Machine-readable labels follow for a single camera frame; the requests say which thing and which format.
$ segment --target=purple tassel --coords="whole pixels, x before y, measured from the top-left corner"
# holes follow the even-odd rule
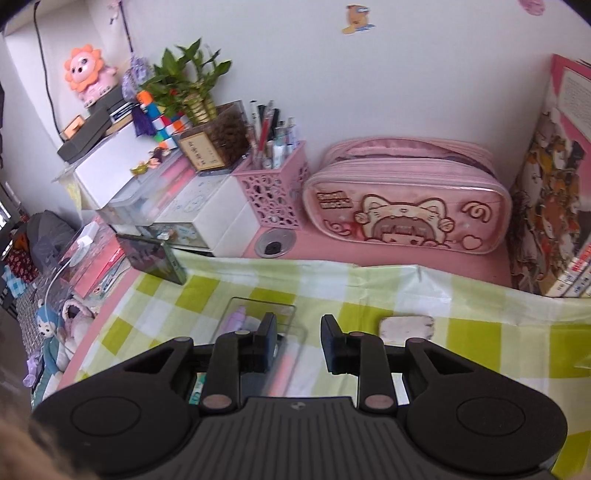
[[[148,115],[144,113],[139,105],[133,107],[131,116],[134,119],[136,137],[141,137],[142,135],[147,135],[148,137],[156,136],[158,132],[148,118]]]

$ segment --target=cartoon cat print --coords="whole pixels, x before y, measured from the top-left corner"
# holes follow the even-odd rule
[[[388,244],[444,245],[455,223],[447,218],[441,199],[427,199],[418,204],[390,203],[377,195],[366,196],[355,221],[361,224],[366,240]]]

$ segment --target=hair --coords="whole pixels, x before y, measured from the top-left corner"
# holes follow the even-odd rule
[[[27,430],[16,418],[0,418],[0,479],[97,480],[92,474],[74,471],[55,445],[34,423]]]

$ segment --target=blanket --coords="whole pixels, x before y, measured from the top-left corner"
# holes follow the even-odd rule
[[[178,286],[141,274],[124,294],[82,362],[77,380],[176,336],[212,341],[232,297],[296,307],[307,331],[287,395],[351,395],[356,379],[332,376],[319,323],[377,334],[381,319],[426,315],[432,341],[549,395],[569,435],[554,473],[588,462],[591,439],[591,303],[549,299],[419,266],[357,267],[323,261],[206,258],[177,252],[189,279]]]

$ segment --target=plush toy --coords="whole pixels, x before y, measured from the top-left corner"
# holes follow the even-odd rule
[[[72,50],[72,57],[66,60],[64,67],[70,88],[78,92],[85,108],[94,105],[117,85],[117,69],[106,66],[100,50],[94,50],[92,45]]]
[[[32,388],[37,382],[41,372],[41,351],[34,350],[27,360],[27,370],[29,374],[22,380],[22,384],[27,388]]]
[[[88,333],[94,315],[79,301],[71,299],[64,303],[61,316],[64,319],[64,330],[63,333],[60,331],[58,336],[66,347],[66,355],[71,360],[82,339]]]
[[[61,324],[60,316],[51,307],[39,306],[39,310],[37,310],[37,326],[45,337],[41,349],[43,362],[46,371],[51,375],[55,375],[58,379],[61,378],[62,373],[66,371],[66,367],[70,363],[65,347],[57,338],[58,330],[62,327]]]

